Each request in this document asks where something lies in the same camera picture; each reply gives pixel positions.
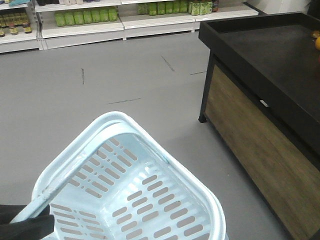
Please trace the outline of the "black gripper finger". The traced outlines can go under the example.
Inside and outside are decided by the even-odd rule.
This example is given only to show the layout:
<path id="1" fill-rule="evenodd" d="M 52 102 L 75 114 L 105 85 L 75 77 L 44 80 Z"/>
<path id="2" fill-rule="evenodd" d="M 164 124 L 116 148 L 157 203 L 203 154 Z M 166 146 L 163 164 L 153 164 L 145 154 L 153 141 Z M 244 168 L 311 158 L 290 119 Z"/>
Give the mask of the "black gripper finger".
<path id="1" fill-rule="evenodd" d="M 50 206 L 35 218 L 10 223 L 26 205 L 0 205 L 0 239 L 1 240 L 41 240 L 54 231 L 54 216 Z"/>

